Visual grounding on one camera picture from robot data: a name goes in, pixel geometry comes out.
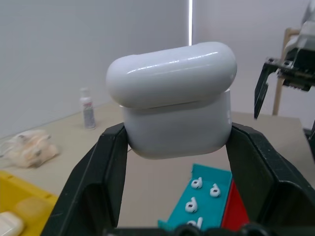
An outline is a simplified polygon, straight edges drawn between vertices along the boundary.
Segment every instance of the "beige table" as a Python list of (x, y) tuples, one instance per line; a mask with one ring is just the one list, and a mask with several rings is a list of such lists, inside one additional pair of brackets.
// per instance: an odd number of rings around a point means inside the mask
[[(109, 126), (122, 122), (119, 107), (107, 104), (95, 111), (97, 129), (85, 130), (81, 114), (42, 126), (62, 148), (59, 157), (38, 169), (6, 168), (14, 175), (52, 193), (60, 194), (73, 167)], [(233, 122), (251, 126), (265, 134), (274, 148), (291, 161), (315, 186), (315, 164), (301, 123), (295, 118), (233, 113)], [(130, 151), (119, 226), (156, 226), (167, 219), (189, 179), (193, 163), (229, 169), (225, 147), (211, 154), (166, 160), (147, 160)]]

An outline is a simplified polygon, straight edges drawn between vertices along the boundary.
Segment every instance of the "white earbud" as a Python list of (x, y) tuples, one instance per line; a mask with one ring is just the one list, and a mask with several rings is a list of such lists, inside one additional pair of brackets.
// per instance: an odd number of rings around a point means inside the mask
[(202, 177), (199, 177), (198, 179), (195, 179), (191, 182), (192, 188), (201, 188), (202, 187)]
[(220, 196), (220, 194), (221, 194), (221, 191), (220, 191), (220, 189), (218, 188), (217, 184), (215, 183), (215, 184), (213, 185), (213, 187), (210, 189), (210, 196), (211, 196), (211, 197), (214, 197), (214, 198), (217, 198), (217, 197)]
[(197, 223), (194, 220), (187, 222), (188, 225), (196, 226), (198, 229), (201, 229), (203, 218), (199, 217)]
[(189, 213), (195, 213), (198, 210), (198, 204), (196, 198), (192, 197), (191, 202), (187, 202), (185, 206), (185, 211)]

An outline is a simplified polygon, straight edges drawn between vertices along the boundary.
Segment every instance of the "plastic bag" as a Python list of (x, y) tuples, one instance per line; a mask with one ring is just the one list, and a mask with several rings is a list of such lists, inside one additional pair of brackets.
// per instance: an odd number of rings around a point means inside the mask
[(59, 154), (50, 138), (45, 130), (22, 132), (0, 146), (0, 157), (9, 159), (18, 167), (39, 167)]

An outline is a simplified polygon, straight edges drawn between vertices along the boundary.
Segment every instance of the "white wall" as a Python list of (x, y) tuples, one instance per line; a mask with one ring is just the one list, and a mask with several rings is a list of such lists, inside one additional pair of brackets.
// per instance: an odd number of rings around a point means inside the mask
[(0, 137), (109, 101), (115, 59), (188, 44), (187, 0), (0, 1)]
[[(193, 43), (220, 41), (234, 51), (238, 72), (231, 87), (232, 110), (253, 113), (254, 89), (267, 57), (280, 57), (284, 30), (299, 28), (308, 0), (195, 0)], [(262, 113), (271, 114), (276, 76), (269, 76)], [(298, 117), (311, 128), (314, 88), (283, 88), (280, 116)]]

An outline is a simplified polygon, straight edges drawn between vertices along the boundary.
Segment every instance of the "airpods case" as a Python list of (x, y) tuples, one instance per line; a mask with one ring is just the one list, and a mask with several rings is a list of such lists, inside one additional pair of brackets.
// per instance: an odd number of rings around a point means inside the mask
[(226, 143), (236, 71), (231, 49), (207, 42), (119, 58), (106, 84), (122, 106), (131, 148), (160, 159), (210, 153)]

